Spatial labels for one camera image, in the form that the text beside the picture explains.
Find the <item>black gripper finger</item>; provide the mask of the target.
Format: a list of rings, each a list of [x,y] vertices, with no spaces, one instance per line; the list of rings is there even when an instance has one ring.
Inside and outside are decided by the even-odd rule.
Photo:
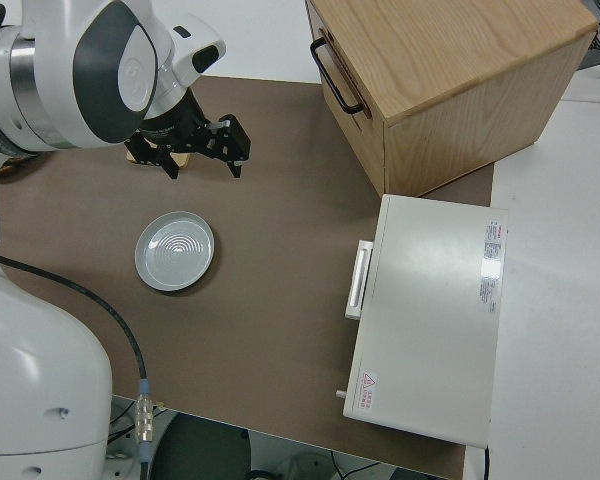
[[[160,167],[171,179],[178,178],[180,167],[167,147],[152,146],[140,133],[134,133],[124,145],[134,163]]]
[[[242,166],[249,159],[251,140],[239,120],[227,114],[198,128],[193,145],[197,153],[224,162],[233,177],[240,178]]]

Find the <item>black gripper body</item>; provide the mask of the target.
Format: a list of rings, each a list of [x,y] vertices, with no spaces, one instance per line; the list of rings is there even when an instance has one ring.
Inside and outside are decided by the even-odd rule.
[[[193,94],[185,94],[169,111],[140,125],[141,135],[156,145],[184,144],[198,129],[206,125],[206,117]]]

